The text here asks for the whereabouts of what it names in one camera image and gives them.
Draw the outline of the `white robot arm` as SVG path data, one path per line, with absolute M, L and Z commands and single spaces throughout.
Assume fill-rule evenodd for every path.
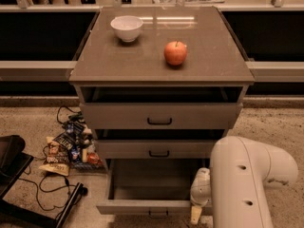
M 214 228 L 273 228 L 265 190 L 294 184 L 295 159 L 263 142 L 228 136 L 211 152 L 210 166 L 198 170 L 190 188 L 191 223 L 212 203 Z

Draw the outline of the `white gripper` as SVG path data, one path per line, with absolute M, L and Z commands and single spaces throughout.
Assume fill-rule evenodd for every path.
M 202 212 L 201 207 L 204 207 L 210 198 L 210 170 L 202 167 L 198 170 L 190 188 L 190 200 L 193 204 L 190 221 L 193 225 L 198 224 Z

